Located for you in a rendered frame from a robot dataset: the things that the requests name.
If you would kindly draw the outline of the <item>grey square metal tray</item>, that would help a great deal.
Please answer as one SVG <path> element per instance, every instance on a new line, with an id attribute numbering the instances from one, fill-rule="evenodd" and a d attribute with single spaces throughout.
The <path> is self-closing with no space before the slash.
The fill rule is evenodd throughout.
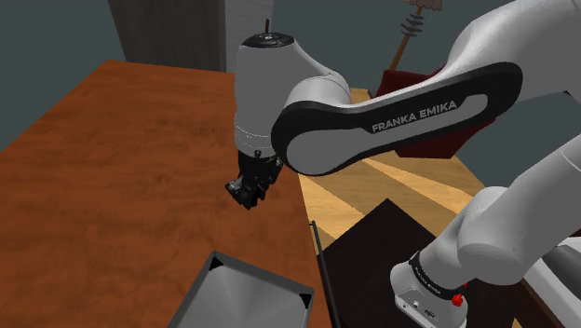
<path id="1" fill-rule="evenodd" d="M 168 328 L 308 328 L 313 288 L 213 251 Z"/>

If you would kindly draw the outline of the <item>dark robot stand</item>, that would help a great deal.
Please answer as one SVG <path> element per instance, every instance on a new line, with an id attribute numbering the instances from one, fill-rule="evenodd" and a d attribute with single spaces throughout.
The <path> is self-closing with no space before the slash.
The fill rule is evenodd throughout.
<path id="1" fill-rule="evenodd" d="M 435 236 L 387 199 L 323 251 L 341 328 L 422 328 L 398 309 L 389 274 Z M 517 302 L 500 286 L 467 284 L 466 328 L 512 328 Z"/>

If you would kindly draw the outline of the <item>brown wooden table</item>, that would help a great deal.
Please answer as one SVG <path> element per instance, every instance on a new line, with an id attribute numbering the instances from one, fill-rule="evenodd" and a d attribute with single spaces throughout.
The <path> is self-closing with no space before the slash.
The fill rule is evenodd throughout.
<path id="1" fill-rule="evenodd" d="M 331 328 L 298 176 L 252 210 L 234 78 L 107 61 L 0 152 L 0 328 L 168 328 L 212 251 L 313 288 Z"/>

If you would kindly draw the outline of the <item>grey door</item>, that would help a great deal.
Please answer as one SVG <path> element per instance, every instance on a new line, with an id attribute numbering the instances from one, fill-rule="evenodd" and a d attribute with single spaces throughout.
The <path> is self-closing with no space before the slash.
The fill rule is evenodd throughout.
<path id="1" fill-rule="evenodd" d="M 107 0 L 128 62 L 233 73 L 275 0 Z"/>

